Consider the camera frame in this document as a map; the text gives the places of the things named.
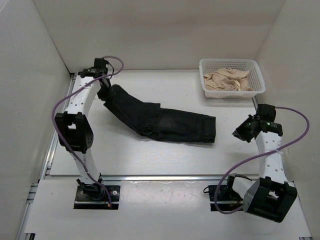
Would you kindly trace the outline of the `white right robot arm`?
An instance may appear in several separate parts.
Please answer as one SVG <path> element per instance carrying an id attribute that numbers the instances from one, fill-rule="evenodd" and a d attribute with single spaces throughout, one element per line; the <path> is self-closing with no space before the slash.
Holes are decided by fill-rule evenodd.
<path id="1" fill-rule="evenodd" d="M 298 192 L 284 173 L 283 157 L 279 151 L 282 145 L 282 126 L 273 117 L 263 119 L 249 115 L 236 128 L 233 136 L 246 142 L 255 140 L 259 160 L 259 177 L 252 180 L 240 174 L 227 179 L 224 193 L 230 200 L 242 199 L 244 212 L 281 223 L 295 202 Z"/>

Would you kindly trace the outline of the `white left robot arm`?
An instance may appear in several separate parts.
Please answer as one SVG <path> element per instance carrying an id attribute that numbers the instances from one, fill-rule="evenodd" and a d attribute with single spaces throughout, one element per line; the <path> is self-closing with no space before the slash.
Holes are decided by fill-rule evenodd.
<path id="1" fill-rule="evenodd" d="M 85 68 L 80 72 L 72 91 L 81 91 L 71 96 L 64 112 L 57 113 L 54 117 L 61 133 L 60 145 L 72 156 L 79 171 L 80 178 L 77 183 L 93 200 L 103 198 L 105 188 L 101 185 L 102 175 L 95 165 L 91 152 L 94 134 L 88 121 L 88 114 L 97 93 L 100 90 L 110 91 L 111 83 L 106 77 L 94 83 L 89 82 L 107 73 L 106 66 Z"/>

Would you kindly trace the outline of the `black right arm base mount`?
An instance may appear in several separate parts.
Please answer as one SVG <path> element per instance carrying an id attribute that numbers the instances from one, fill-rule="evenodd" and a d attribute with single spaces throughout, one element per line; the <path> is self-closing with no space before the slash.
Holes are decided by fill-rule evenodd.
<path id="1" fill-rule="evenodd" d="M 203 189 L 203 193 L 209 196 L 210 201 L 210 211 L 217 212 L 215 206 L 214 193 L 216 191 L 216 185 L 208 185 Z M 231 212 L 239 207 L 242 207 L 243 200 L 233 190 L 227 188 L 226 185 L 221 185 L 218 194 L 217 194 L 217 205 L 223 212 Z"/>

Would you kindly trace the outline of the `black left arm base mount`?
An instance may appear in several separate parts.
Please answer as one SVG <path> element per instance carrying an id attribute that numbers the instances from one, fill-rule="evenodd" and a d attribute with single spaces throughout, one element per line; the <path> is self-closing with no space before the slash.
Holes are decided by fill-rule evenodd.
<path id="1" fill-rule="evenodd" d="M 73 208 L 76 210 L 118 210 L 121 186 L 105 185 L 105 188 L 108 190 L 111 203 L 109 203 L 109 197 L 104 189 L 99 186 L 78 185 Z"/>

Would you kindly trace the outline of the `black trousers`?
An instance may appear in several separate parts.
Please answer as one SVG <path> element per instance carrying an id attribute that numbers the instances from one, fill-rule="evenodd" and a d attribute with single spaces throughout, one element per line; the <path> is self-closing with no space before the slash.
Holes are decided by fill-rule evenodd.
<path id="1" fill-rule="evenodd" d="M 162 108 L 160 103 L 143 102 L 120 85 L 104 106 L 138 135 L 159 142 L 211 143 L 216 137 L 214 116 Z"/>

